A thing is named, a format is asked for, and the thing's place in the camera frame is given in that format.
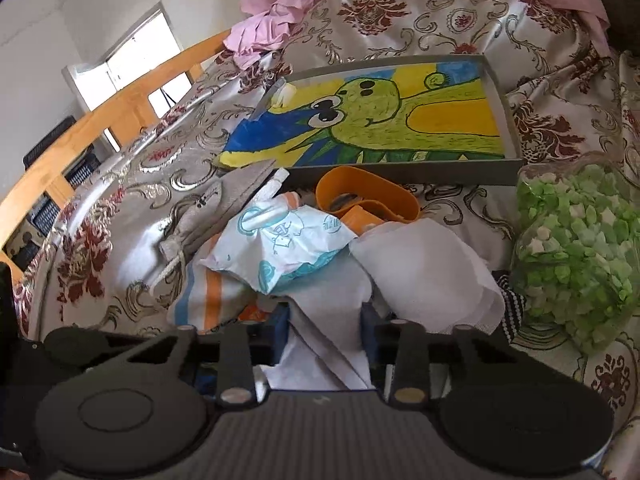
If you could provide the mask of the striped white orange towel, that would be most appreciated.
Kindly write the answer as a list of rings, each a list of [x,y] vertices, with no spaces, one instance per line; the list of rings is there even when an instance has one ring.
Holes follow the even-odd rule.
[[[253,289],[203,263],[218,238],[219,234],[209,237],[184,268],[183,288],[168,308],[169,324],[192,325],[204,334],[233,321],[260,322],[267,317],[258,309]]]

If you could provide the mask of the white cloth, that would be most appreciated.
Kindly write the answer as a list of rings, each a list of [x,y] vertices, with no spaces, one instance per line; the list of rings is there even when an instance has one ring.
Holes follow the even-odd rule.
[[[378,226],[276,295],[291,308],[288,343],[279,364],[262,371],[271,388],[284,390],[371,388],[360,339],[366,302],[432,334],[458,325],[490,334],[506,310],[485,261],[430,219]]]

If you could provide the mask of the white blue printed packet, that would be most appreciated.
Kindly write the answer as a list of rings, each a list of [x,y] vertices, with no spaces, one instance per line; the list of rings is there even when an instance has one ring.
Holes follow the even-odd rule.
[[[277,170],[198,263],[267,295],[322,269],[356,238],[333,214],[283,192],[287,177],[288,170]]]

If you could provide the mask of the black white striped sock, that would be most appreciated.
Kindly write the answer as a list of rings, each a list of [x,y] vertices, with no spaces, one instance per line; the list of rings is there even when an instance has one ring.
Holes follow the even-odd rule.
[[[500,288],[504,301],[501,330],[506,342],[512,344],[523,324],[526,299],[513,289],[509,271],[492,271],[491,274]]]

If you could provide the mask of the grey drawstring pouch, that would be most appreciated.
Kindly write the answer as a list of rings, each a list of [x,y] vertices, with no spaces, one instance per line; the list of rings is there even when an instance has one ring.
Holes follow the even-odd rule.
[[[166,266],[149,284],[152,295],[175,268],[182,271],[201,244],[220,232],[243,209],[269,180],[273,168],[274,160],[268,159],[233,169],[217,178],[195,204],[186,210],[175,229],[158,244]]]

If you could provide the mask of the orange plastic cup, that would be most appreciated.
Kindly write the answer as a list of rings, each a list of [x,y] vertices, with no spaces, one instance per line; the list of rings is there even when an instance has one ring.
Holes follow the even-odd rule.
[[[349,166],[336,167],[319,180],[316,203],[356,235],[386,222],[415,222],[421,214],[418,200],[408,190]]]

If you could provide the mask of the bag of green paper stars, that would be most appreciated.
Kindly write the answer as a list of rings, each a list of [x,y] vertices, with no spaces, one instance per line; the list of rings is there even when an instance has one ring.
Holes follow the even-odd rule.
[[[639,310],[639,190],[609,159],[527,165],[518,174],[521,234],[512,284],[530,322],[604,349]]]

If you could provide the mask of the grey tray with dinosaur picture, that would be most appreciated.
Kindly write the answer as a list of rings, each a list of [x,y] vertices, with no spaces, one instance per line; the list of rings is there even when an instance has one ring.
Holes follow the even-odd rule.
[[[483,55],[415,55],[280,77],[222,149],[222,166],[314,168],[522,158]]]

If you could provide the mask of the floral satin bed cover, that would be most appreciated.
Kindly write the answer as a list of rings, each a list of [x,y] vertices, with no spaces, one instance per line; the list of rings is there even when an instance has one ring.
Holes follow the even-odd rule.
[[[157,126],[113,156],[63,209],[15,289],[21,329],[41,339],[64,325],[154,336],[183,288],[157,245],[222,171],[232,129],[294,70],[417,54],[481,53],[510,104],[526,162],[602,151],[639,184],[639,60],[601,56],[577,12],[544,0],[395,0],[408,12],[374,36],[342,11],[362,0],[320,0],[280,51],[240,70],[224,51]],[[491,270],[506,269],[518,237],[513,188],[414,184],[427,218],[456,232]],[[587,356],[560,328],[524,325],[514,346],[603,396],[615,434],[601,472],[639,479],[639,315]]]

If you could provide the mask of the window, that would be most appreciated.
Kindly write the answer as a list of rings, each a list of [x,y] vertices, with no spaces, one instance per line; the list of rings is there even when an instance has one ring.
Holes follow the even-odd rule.
[[[69,65],[63,78],[85,112],[181,53],[164,6],[146,11],[96,62]]]

